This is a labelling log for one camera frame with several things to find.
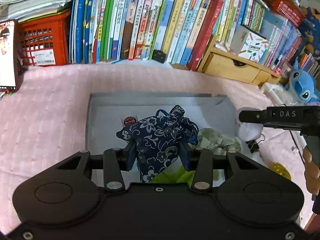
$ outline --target barcode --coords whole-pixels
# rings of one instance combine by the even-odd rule
[[[40,60],[37,62],[38,64],[43,64],[43,63],[54,63],[54,60]]]

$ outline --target plush toy eye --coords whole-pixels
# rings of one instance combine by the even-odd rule
[[[305,93],[302,95],[302,97],[305,98],[305,99],[307,99],[308,96],[309,96],[309,93],[308,93],[308,92],[305,92]]]

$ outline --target barcode label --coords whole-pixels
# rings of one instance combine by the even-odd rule
[[[42,49],[42,50],[35,51],[34,57],[35,57],[34,61],[37,63],[38,66],[56,64],[53,49]]]

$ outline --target phone screen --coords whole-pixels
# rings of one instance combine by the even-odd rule
[[[0,23],[0,86],[15,87],[13,60],[14,21]]]

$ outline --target black robotic base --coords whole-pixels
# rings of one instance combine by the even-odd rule
[[[126,190],[121,170],[133,166],[133,142],[103,155],[78,152],[18,186],[12,201],[22,224],[7,238],[311,239],[294,223],[304,202],[297,185],[236,151],[178,144],[184,168],[196,170],[191,188],[132,183]],[[95,169],[103,169],[104,187],[91,181]],[[220,187],[212,188],[213,169],[225,171]]]

